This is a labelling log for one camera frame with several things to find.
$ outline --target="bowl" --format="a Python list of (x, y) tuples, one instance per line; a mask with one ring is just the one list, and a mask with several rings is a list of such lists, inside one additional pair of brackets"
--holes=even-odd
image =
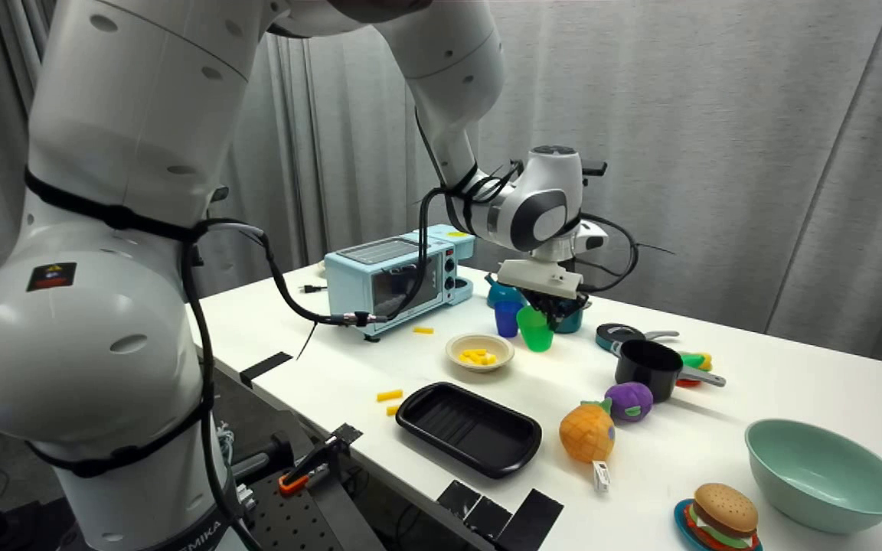
[(747, 428), (752, 472), (790, 520), (821, 533), (882, 524), (882, 459), (868, 446), (795, 420)]
[(449, 360), (467, 369), (504, 369), (511, 360), (511, 343), (495, 334), (462, 334), (449, 343)]

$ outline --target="blue cup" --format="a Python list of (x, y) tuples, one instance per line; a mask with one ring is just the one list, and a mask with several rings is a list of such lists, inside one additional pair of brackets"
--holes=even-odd
[(511, 339), (520, 331), (516, 314), (524, 308), (524, 304), (497, 304), (495, 308), (500, 336)]
[(486, 292), (489, 308), (497, 308), (500, 304), (506, 304), (506, 305), (524, 305), (528, 304), (528, 297), (519, 287), (500, 285), (495, 278), (486, 278), (486, 280), (489, 280), (489, 292)]

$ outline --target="green cup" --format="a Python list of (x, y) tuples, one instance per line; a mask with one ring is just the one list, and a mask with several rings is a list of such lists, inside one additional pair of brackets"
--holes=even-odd
[(524, 305), (524, 308), (516, 314), (516, 324), (520, 327), (524, 343), (528, 343), (532, 353), (552, 349), (555, 331), (552, 331), (547, 311), (538, 311), (538, 308), (532, 308), (532, 305)]

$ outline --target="black tray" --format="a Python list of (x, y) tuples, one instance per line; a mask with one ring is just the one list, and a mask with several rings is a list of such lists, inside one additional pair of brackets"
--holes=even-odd
[(536, 420), (450, 382), (416, 387), (403, 403), (400, 426), (486, 478), (524, 467), (542, 436)]

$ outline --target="teal bowl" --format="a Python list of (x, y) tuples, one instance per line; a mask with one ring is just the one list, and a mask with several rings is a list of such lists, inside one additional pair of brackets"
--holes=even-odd
[(821, 533), (882, 524), (882, 459), (868, 446), (795, 420), (747, 428), (752, 472), (789, 516)]

